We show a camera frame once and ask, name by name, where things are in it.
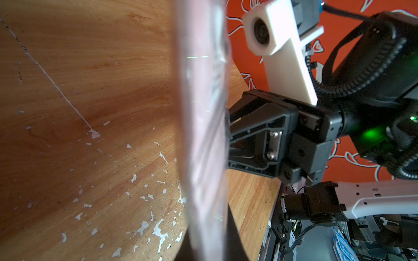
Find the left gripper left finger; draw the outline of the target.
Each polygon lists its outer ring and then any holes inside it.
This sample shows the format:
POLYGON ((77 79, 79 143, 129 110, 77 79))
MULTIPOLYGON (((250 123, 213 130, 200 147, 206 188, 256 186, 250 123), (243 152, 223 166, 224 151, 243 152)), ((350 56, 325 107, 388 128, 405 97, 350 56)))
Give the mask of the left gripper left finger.
POLYGON ((191 245, 188 229, 186 230, 182 245, 174 258, 174 261, 191 261, 191 245))

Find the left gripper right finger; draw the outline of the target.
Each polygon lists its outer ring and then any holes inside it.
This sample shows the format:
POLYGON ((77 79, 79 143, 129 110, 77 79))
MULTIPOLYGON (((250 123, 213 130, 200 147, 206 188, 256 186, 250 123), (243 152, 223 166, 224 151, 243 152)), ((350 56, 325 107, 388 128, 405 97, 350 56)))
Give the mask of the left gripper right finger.
POLYGON ((226 261, 249 261, 249 258, 245 252, 243 244, 241 242, 239 232, 234 221, 234 217, 230 206, 228 206, 228 220, 226 226, 226 249, 225 260, 226 261))

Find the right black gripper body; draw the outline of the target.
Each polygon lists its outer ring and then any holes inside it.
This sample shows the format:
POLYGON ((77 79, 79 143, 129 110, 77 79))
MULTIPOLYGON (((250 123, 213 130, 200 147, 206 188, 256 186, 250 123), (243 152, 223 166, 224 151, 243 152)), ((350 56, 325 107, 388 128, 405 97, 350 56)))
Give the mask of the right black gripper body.
POLYGON ((285 185, 320 183, 343 128, 335 110, 262 90, 244 92, 229 114, 228 167, 285 185))

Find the pink ruler set pouch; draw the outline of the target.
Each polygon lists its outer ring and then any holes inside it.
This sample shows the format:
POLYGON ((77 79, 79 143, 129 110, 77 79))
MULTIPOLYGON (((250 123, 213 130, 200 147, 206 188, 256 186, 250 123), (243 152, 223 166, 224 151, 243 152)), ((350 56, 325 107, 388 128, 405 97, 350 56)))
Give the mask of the pink ruler set pouch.
POLYGON ((231 47, 224 1, 173 2, 177 166, 196 261, 225 258, 231 47))

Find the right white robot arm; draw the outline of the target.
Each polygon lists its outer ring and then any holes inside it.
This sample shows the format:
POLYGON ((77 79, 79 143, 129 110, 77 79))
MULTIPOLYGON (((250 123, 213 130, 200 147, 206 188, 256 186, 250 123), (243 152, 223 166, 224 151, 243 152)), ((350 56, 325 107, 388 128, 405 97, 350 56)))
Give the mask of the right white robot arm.
POLYGON ((335 226, 366 216, 418 211, 418 21, 395 12, 362 16, 340 46, 358 42, 321 80, 309 77, 318 103, 251 90, 229 110, 230 169, 306 179, 283 199, 281 222, 335 226), (393 185, 324 182, 334 141, 349 136, 360 156, 387 168, 393 185))

